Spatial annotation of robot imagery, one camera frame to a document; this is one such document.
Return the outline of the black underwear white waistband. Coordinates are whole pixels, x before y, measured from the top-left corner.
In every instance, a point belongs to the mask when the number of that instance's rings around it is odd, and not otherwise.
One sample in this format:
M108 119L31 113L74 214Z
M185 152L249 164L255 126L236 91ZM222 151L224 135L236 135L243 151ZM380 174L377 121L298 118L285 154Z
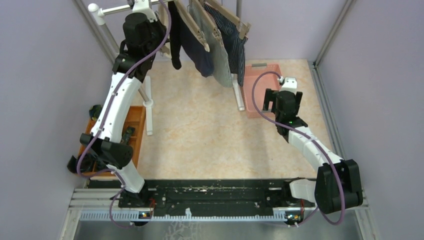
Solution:
M182 67L180 61L180 51L182 47L180 32L181 32L181 17L174 1L168 2L168 10L171 18L171 27L169 33L171 62L176 70Z

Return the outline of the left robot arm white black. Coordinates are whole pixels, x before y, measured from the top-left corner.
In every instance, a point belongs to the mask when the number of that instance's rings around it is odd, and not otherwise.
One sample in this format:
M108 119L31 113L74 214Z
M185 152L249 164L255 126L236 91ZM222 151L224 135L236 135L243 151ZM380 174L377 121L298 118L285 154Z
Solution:
M153 201L145 179L133 162L134 150L121 142L131 102L152 68L157 51L167 40L166 27L141 12L126 16L124 40L113 64L111 87L90 133L80 136L83 154L91 153L121 183L120 207L148 207Z

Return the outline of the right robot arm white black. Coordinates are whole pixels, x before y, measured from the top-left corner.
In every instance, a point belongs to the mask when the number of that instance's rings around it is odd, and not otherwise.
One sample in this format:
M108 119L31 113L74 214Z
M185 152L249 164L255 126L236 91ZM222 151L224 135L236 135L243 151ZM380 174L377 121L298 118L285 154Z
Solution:
M360 168L353 159L345 160L329 150L298 116L302 92L265 90L263 110L274 114L272 123L287 143L295 147L316 171L315 180L293 180L282 191L287 206L301 199L315 203L324 214L363 204Z

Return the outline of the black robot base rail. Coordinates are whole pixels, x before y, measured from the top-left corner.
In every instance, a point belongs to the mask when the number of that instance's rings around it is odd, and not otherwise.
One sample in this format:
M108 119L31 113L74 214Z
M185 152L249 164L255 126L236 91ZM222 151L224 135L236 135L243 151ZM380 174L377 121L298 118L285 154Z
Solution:
M147 180L141 193L123 191L113 218L148 221L301 221L316 205L295 199L290 179Z

